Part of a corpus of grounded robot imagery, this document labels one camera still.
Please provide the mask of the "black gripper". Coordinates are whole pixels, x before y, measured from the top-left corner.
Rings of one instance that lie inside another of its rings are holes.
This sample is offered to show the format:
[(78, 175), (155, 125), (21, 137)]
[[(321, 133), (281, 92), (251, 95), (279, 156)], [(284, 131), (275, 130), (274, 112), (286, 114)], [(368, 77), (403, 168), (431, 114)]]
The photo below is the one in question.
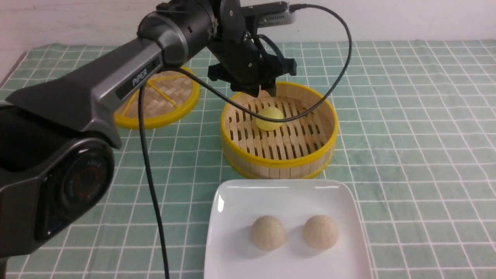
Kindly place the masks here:
[(207, 46), (218, 64), (208, 68), (211, 81), (225, 81), (231, 90), (257, 98), (265, 90), (277, 96), (276, 78), (296, 75), (296, 61), (285, 58), (276, 44), (258, 29), (248, 27), (239, 0), (212, 0), (217, 21), (215, 38)]

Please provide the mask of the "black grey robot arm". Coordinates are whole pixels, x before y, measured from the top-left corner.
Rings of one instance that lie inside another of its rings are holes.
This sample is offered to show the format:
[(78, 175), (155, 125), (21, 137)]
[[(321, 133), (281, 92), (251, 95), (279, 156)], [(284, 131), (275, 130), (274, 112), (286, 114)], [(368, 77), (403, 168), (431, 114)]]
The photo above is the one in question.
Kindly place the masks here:
[(60, 78), (15, 90), (1, 103), (1, 278), (10, 258), (29, 255), (87, 213), (113, 180), (122, 146), (114, 113), (154, 74), (175, 71), (204, 48), (211, 81), (257, 97), (296, 75), (294, 59), (268, 54), (259, 27), (294, 20), (287, 2), (171, 0), (136, 37)]

